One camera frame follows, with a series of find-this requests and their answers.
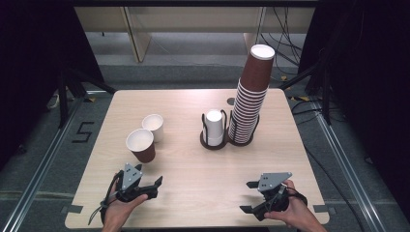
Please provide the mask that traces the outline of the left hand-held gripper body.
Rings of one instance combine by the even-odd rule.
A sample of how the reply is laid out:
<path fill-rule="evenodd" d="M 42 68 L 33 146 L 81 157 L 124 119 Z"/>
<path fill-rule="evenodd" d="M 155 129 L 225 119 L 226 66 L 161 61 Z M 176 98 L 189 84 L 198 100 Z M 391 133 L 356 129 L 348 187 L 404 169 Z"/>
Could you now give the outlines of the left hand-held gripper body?
<path fill-rule="evenodd" d="M 146 187 L 139 185 L 142 176 L 142 170 L 138 171 L 135 166 L 126 163 L 124 169 L 119 173 L 119 180 L 115 189 L 116 198 L 122 202 L 131 202 L 142 194 L 147 194 L 149 199 L 156 198 L 159 191 L 154 184 Z"/>

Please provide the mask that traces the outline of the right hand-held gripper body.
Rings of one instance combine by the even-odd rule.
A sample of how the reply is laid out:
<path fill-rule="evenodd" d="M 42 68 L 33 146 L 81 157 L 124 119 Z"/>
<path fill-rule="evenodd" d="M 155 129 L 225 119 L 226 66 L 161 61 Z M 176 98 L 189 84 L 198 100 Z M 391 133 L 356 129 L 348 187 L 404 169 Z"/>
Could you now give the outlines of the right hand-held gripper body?
<path fill-rule="evenodd" d="M 267 212 L 282 212 L 288 207 L 288 190 L 283 184 L 285 180 L 291 177 L 290 172 L 281 173 L 263 173 L 260 176 L 257 190 L 263 195 L 264 202 L 253 208 L 255 217 L 262 221 Z"/>

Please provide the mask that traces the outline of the single brown paper cup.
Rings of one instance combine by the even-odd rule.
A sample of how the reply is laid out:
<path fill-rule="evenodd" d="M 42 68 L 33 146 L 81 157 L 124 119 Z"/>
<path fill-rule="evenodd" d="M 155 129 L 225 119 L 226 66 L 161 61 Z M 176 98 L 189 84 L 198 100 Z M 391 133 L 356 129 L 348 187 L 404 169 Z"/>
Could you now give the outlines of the single brown paper cup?
<path fill-rule="evenodd" d="M 156 156 L 154 135 L 149 130 L 131 132 L 126 139 L 126 146 L 140 162 L 148 163 Z"/>

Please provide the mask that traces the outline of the white paper cup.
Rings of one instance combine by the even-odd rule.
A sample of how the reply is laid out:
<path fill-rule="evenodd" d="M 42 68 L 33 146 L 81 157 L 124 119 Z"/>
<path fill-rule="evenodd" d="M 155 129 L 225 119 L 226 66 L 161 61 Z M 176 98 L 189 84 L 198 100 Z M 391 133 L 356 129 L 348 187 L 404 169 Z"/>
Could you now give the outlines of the white paper cup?
<path fill-rule="evenodd" d="M 142 120 L 142 128 L 153 134 L 155 142 L 161 142 L 163 140 L 163 123 L 161 115 L 150 114 Z"/>

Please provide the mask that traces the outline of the dark brown cup holder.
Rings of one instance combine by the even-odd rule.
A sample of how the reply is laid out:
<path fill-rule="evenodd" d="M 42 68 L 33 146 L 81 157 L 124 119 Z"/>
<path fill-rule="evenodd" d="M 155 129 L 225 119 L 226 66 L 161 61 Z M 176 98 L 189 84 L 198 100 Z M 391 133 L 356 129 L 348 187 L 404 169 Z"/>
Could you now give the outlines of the dark brown cup holder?
<path fill-rule="evenodd" d="M 247 146 L 253 140 L 259 121 L 260 117 L 257 116 L 249 137 L 243 137 L 239 134 L 239 124 L 232 115 L 227 116 L 223 109 L 211 109 L 201 115 L 200 143 L 208 150 L 222 149 L 228 143 L 238 147 Z"/>

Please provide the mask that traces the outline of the short stack of white cups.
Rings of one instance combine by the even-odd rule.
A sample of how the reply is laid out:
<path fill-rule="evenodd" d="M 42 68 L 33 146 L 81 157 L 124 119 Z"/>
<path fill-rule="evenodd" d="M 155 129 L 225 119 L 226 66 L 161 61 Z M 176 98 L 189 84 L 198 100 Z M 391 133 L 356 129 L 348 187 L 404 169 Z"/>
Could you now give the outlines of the short stack of white cups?
<path fill-rule="evenodd" d="M 219 146 L 224 135 L 222 113 L 211 109 L 205 114 L 205 127 L 203 129 L 203 140 L 208 146 Z"/>

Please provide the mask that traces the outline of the stack of brown paper cups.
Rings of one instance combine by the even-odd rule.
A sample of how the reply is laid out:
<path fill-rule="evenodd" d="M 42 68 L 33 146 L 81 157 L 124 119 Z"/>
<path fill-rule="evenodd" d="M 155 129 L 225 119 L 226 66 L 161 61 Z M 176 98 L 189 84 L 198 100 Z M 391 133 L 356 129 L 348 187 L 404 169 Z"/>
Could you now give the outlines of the stack of brown paper cups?
<path fill-rule="evenodd" d="M 251 141 L 259 112 L 267 94 L 275 51 L 268 45 L 255 44 L 238 80 L 237 96 L 231 111 L 228 135 L 237 144 Z"/>

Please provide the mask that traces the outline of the person's right hand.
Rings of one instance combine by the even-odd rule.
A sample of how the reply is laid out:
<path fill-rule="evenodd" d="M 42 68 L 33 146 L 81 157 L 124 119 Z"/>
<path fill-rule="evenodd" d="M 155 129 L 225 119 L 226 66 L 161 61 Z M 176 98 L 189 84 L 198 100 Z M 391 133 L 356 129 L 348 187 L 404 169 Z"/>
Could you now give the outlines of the person's right hand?
<path fill-rule="evenodd" d="M 296 190 L 294 183 L 291 180 L 286 180 L 283 182 L 288 188 L 290 196 L 288 197 L 289 205 L 287 209 L 283 212 L 267 212 L 264 214 L 265 218 L 281 220 L 288 227 L 295 227 L 300 230 L 305 230 L 308 225 L 308 220 L 305 215 L 309 215 L 307 205 L 298 197 L 295 196 Z"/>

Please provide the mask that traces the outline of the person's left hand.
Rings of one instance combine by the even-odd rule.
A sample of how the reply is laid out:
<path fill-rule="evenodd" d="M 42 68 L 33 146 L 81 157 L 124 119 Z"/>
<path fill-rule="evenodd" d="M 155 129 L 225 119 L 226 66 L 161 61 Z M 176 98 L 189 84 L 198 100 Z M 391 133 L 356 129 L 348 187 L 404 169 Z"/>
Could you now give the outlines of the person's left hand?
<path fill-rule="evenodd" d="M 104 223 L 102 228 L 122 228 L 132 211 L 148 199 L 147 194 L 142 194 L 136 197 L 131 202 L 122 202 L 118 200 L 111 200 L 108 205 Z"/>

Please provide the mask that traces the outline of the yellow black hazard tape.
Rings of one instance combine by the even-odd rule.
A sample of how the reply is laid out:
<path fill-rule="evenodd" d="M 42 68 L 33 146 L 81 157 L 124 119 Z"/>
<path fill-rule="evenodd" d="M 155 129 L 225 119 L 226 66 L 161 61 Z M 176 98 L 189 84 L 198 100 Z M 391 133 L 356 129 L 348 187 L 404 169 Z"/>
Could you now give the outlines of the yellow black hazard tape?
<path fill-rule="evenodd" d="M 308 78 L 301 79 L 295 82 L 292 77 L 283 76 L 279 87 L 283 90 L 285 96 L 291 101 L 308 101 L 308 95 L 305 88 L 308 83 Z"/>

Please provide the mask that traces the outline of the black metal stand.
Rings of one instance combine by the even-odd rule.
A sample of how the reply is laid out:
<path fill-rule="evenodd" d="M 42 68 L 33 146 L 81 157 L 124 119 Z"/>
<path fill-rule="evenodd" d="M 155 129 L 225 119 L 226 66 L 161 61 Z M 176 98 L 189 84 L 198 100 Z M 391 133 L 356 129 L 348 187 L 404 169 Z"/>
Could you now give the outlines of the black metal stand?
<path fill-rule="evenodd" d="M 115 88 L 110 87 L 103 81 L 97 80 L 96 78 L 86 74 L 85 72 L 74 69 L 62 70 L 57 77 L 60 108 L 60 128 L 62 128 L 69 120 L 67 90 L 70 90 L 75 98 L 84 98 L 86 96 L 86 90 L 82 85 L 83 82 L 91 83 L 92 85 L 106 91 L 109 94 L 114 94 L 117 92 Z"/>
<path fill-rule="evenodd" d="M 318 61 L 316 64 L 312 65 L 310 68 L 298 73 L 295 77 L 286 81 L 279 86 L 279 89 L 285 90 L 292 85 L 302 81 L 306 77 L 309 77 L 309 82 L 305 88 L 305 91 L 309 95 L 315 95 L 318 91 L 322 93 L 322 116 L 328 125 L 331 124 L 330 119 L 330 75 L 328 72 L 328 67 L 324 62 Z"/>

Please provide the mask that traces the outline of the beige wooden shelf unit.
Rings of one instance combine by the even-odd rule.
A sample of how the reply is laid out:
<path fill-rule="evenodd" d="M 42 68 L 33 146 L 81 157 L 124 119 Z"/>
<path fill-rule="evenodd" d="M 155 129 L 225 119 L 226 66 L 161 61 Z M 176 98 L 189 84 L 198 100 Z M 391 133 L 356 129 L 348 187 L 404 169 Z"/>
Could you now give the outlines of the beige wooden shelf unit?
<path fill-rule="evenodd" d="M 144 60 L 151 34 L 241 33 L 246 47 L 262 33 L 305 34 L 313 8 L 291 7 L 76 7 L 86 32 L 123 32 L 132 45 L 134 60 Z"/>

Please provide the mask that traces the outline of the metal floor rail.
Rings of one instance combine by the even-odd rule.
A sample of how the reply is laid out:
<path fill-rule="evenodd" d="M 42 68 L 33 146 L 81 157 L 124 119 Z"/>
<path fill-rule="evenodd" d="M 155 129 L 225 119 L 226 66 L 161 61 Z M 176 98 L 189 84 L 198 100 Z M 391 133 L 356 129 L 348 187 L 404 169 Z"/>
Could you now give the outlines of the metal floor rail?
<path fill-rule="evenodd" d="M 312 102 L 310 107 L 315 111 L 317 121 L 320 128 L 324 132 L 328 143 L 336 157 L 336 160 L 340 166 L 340 169 L 346 179 L 346 182 L 364 215 L 367 225 L 371 232 L 386 232 L 386 227 L 382 222 L 375 206 L 371 202 L 369 195 L 367 194 L 364 186 L 359 180 L 351 162 L 349 161 L 346 153 L 341 146 L 338 137 L 333 130 L 332 126 L 327 123 L 324 118 L 324 111 L 321 109 L 320 104 Z"/>
<path fill-rule="evenodd" d="M 18 231 L 21 223 L 24 221 L 28 210 L 32 205 L 32 202 L 34 201 L 38 189 L 44 181 L 46 173 L 52 165 L 52 162 L 54 161 L 55 156 L 63 143 L 63 139 L 65 138 L 67 131 L 72 124 L 73 117 L 82 105 L 82 102 L 83 98 L 73 100 L 67 121 L 62 126 L 60 126 L 54 134 L 53 139 L 50 142 L 50 145 L 48 146 L 45 154 L 43 155 L 41 162 L 37 166 L 37 169 L 33 174 L 29 184 L 19 196 L 15 208 L 6 220 L 5 225 L 0 228 L 0 232 Z"/>

